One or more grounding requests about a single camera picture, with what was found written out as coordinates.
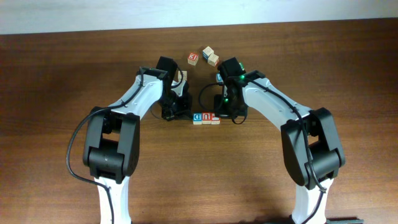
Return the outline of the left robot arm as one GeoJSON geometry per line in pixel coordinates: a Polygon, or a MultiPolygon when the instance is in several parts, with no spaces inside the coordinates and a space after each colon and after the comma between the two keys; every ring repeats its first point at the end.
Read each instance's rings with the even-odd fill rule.
{"type": "Polygon", "coordinates": [[[192,96],[184,79],[174,80],[176,61],[160,57],[156,67],[141,67],[120,99],[91,110],[83,163],[98,187],[101,222],[131,223],[129,179],[139,160],[140,122],[154,103],[166,121],[191,119],[192,96]]]}

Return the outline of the red letter U block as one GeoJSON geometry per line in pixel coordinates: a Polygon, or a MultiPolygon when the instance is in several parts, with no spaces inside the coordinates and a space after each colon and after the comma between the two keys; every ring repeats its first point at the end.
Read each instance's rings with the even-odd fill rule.
{"type": "Polygon", "coordinates": [[[211,124],[211,113],[202,113],[201,119],[203,124],[211,124]]]}

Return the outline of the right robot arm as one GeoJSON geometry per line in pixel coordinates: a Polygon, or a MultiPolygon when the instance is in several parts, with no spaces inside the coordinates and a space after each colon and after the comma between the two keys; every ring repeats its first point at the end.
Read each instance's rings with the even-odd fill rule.
{"type": "Polygon", "coordinates": [[[223,92],[215,114],[235,120],[253,108],[279,131],[285,168],[296,184],[291,223],[326,223],[327,196],[346,163],[333,115],[326,108],[303,106],[273,86],[258,70],[245,71],[236,58],[218,65],[223,92]]]}

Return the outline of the white wooden block red side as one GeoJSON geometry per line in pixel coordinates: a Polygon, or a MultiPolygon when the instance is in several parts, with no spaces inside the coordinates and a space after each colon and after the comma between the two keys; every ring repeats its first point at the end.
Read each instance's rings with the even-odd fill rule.
{"type": "Polygon", "coordinates": [[[220,124],[220,118],[217,117],[214,113],[211,114],[211,124],[220,124]]]}

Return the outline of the blue letter D block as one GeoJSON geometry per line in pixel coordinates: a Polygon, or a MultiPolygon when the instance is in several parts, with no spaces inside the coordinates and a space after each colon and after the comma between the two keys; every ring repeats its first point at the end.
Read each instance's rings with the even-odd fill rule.
{"type": "Polygon", "coordinates": [[[203,124],[202,113],[194,113],[193,114],[193,124],[203,124]]]}

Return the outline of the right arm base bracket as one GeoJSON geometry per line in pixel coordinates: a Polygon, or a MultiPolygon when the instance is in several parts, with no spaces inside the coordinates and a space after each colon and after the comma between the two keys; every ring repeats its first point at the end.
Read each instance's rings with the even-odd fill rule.
{"type": "Polygon", "coordinates": [[[326,224],[365,224],[363,219],[337,219],[337,220],[327,220],[326,224]]]}

